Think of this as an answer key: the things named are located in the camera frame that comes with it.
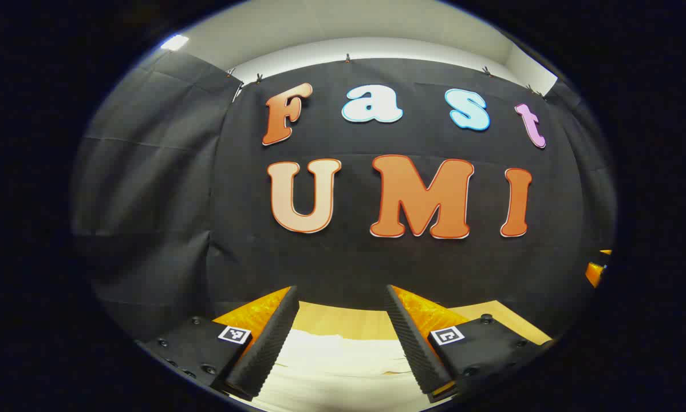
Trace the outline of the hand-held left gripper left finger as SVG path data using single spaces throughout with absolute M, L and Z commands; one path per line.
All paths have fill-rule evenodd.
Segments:
M 293 285 L 214 319 L 192 316 L 137 344 L 194 385 L 251 401 L 277 362 L 298 310 Z

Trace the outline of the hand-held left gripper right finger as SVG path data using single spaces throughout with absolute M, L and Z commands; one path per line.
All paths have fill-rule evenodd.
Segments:
M 395 285 L 387 314 L 430 402 L 464 401 L 503 383 L 553 346 L 535 342 L 489 313 L 466 318 Z

